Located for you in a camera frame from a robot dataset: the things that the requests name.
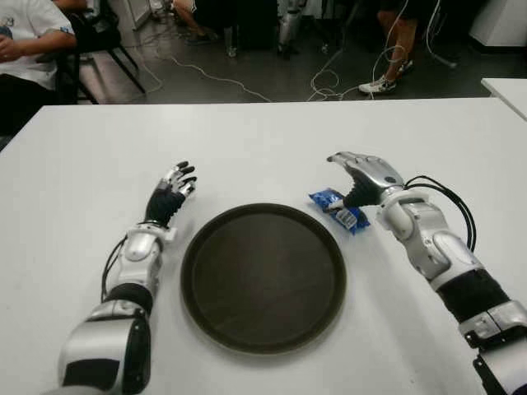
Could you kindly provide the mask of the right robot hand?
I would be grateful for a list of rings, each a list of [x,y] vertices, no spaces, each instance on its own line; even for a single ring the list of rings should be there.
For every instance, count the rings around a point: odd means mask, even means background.
[[[403,190],[404,181],[400,174],[378,156],[340,151],[332,154],[327,161],[343,167],[352,178],[351,191],[330,207],[379,206],[390,194]]]

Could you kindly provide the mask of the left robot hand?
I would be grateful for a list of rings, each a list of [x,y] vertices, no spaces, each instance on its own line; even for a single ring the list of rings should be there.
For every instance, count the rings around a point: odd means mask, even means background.
[[[197,177],[191,175],[194,171],[195,167],[188,161],[170,167],[161,177],[148,200],[145,222],[168,227],[172,216],[196,189]]]

